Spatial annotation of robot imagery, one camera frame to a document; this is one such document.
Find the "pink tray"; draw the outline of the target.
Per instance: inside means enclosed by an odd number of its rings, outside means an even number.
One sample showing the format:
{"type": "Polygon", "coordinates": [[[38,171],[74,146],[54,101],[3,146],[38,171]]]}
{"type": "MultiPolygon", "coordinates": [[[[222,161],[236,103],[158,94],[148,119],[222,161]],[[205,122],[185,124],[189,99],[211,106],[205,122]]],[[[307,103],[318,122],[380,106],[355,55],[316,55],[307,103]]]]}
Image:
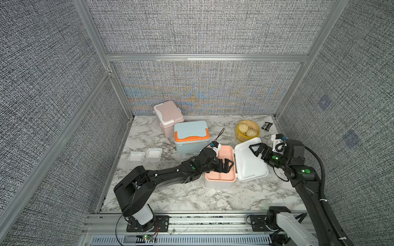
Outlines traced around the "pink tray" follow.
{"type": "Polygon", "coordinates": [[[234,150],[231,146],[222,146],[218,152],[219,166],[205,174],[205,181],[213,185],[231,185],[236,179],[234,150]]]}

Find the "blue orange first aid box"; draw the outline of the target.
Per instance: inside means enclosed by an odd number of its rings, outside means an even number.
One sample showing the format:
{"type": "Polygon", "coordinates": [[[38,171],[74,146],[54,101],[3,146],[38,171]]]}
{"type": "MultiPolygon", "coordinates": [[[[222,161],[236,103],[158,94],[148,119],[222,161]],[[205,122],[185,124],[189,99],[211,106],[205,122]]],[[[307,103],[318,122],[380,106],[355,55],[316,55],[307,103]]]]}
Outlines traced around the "blue orange first aid box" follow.
{"type": "Polygon", "coordinates": [[[176,123],[174,142],[179,154],[199,153],[210,143],[207,123],[205,121],[176,123]]]}

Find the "white gauze packet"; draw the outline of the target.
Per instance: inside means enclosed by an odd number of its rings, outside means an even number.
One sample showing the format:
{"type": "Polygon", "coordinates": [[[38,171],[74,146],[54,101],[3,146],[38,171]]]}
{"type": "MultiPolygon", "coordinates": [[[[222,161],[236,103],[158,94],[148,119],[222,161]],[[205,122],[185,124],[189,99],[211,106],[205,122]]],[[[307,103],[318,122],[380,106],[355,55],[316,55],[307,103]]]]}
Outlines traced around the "white gauze packet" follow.
{"type": "Polygon", "coordinates": [[[132,163],[142,163],[145,159],[145,152],[131,151],[128,157],[128,161],[132,163]]]}
{"type": "Polygon", "coordinates": [[[148,162],[159,162],[162,156],[162,148],[149,148],[146,155],[148,162]]]}

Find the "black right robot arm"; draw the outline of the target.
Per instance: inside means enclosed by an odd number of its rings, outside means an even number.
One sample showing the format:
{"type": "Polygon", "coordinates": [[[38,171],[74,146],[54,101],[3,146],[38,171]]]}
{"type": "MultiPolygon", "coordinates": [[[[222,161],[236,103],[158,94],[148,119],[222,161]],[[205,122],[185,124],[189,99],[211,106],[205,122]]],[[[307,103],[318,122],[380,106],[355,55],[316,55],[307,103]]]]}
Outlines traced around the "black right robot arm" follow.
{"type": "Polygon", "coordinates": [[[284,171],[291,185],[301,197],[312,220],[320,246],[352,246],[335,217],[324,194],[325,171],[320,158],[300,141],[287,139],[282,154],[274,153],[266,144],[251,145],[251,151],[266,163],[284,171]],[[305,150],[319,162],[321,175],[304,164],[305,150]]]}

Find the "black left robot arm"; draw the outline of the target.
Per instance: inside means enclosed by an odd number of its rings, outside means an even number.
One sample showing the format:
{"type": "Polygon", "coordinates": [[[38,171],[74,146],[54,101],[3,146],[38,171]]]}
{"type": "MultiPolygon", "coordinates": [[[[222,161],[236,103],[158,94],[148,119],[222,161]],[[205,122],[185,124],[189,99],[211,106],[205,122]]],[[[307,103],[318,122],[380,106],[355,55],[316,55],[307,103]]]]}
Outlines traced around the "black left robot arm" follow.
{"type": "Polygon", "coordinates": [[[234,161],[220,159],[218,151],[204,148],[197,156],[173,168],[146,170],[143,166],[137,166],[114,187],[113,191],[123,217],[128,221],[136,220],[142,230],[147,232],[157,222],[153,210],[147,203],[156,189],[193,182],[208,172],[229,173],[234,166],[234,161]]]}

